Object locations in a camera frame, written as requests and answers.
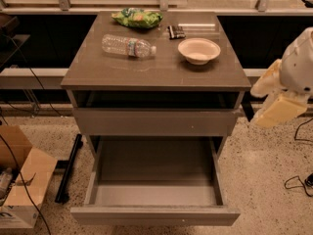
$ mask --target bottle cap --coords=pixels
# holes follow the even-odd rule
[[[156,46],[152,46],[152,47],[151,47],[151,55],[152,55],[152,56],[155,56],[155,55],[156,55],[156,52],[157,52],[157,47],[156,47]]]

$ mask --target cabinet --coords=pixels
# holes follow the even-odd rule
[[[205,66],[185,61],[167,27],[216,42]],[[156,55],[104,53],[104,34],[144,38]],[[99,13],[62,87],[94,155],[81,224],[232,225],[240,215],[223,196],[218,157],[250,84],[213,13],[166,12],[160,27],[132,29]]]

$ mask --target green chip bag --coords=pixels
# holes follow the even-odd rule
[[[152,28],[161,22],[163,15],[138,8],[126,8],[118,13],[112,13],[112,18],[127,27]]]

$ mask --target clear water bottle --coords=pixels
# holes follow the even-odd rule
[[[2,171],[0,175],[0,199],[3,199],[6,196],[12,178],[13,174],[11,168]]]
[[[157,51],[157,47],[151,46],[146,40],[110,34],[104,35],[102,39],[102,48],[108,53],[138,58],[154,56]]]

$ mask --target closed drawer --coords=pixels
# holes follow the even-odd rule
[[[210,138],[102,138],[81,224],[232,225]]]
[[[86,135],[112,136],[224,136],[233,131],[239,110],[121,111],[74,109],[73,115]]]

